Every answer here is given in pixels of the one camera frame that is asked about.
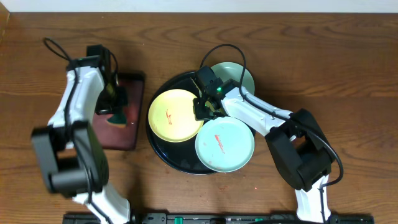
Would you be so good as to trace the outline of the pale green plate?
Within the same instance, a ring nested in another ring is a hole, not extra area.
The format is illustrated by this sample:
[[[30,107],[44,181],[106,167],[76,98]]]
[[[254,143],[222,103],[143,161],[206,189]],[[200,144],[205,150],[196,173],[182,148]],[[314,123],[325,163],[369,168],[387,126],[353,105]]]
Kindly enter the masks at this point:
[[[212,66],[211,69],[215,73],[215,76],[221,78],[223,82],[229,79],[239,82],[243,66],[234,62],[221,62]],[[246,69],[244,73],[243,87],[245,87],[250,94],[253,95],[255,93],[254,79],[248,69]]]

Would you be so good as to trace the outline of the yellow plate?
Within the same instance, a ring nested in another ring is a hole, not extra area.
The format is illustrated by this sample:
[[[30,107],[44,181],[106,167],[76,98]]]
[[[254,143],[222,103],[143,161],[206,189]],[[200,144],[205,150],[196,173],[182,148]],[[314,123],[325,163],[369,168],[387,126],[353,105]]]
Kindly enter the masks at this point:
[[[194,137],[204,124],[195,119],[195,98],[193,93],[182,89],[167,90],[157,96],[148,112],[154,134],[168,142],[184,142]]]

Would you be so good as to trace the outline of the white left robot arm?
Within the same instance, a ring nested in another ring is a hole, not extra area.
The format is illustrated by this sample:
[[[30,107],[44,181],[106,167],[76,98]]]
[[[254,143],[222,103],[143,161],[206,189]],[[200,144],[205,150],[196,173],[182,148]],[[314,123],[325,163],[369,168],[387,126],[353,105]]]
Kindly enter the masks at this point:
[[[86,206],[101,223],[129,223],[129,201],[109,182],[109,166],[92,127],[106,62],[98,56],[71,60],[61,102],[32,145],[47,190]]]

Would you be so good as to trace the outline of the light blue plate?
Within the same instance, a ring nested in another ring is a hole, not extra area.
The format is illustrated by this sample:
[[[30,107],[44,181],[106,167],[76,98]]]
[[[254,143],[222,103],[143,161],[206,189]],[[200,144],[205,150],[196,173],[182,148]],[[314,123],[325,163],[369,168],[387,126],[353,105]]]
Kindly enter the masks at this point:
[[[207,168],[233,172],[245,166],[254,153],[254,135],[242,121],[223,117],[206,122],[195,140],[195,151]]]

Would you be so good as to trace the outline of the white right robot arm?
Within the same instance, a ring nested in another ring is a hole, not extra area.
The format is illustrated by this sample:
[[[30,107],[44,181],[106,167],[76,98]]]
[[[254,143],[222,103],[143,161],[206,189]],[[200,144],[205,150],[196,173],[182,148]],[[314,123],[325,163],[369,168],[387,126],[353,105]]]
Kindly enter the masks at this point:
[[[295,189],[298,218],[326,223],[331,216],[326,187],[336,183],[328,176],[333,162],[342,163],[313,115],[276,108],[234,80],[194,82],[200,91],[193,103],[196,119],[235,118],[264,136],[279,174]]]

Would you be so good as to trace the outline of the green sponge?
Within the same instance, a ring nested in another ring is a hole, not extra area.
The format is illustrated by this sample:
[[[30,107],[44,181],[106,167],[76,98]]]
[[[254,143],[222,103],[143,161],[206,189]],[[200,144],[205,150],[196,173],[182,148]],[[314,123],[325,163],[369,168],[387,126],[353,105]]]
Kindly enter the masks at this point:
[[[106,122],[109,125],[124,128],[127,125],[126,115],[124,113],[115,113],[110,116]]]

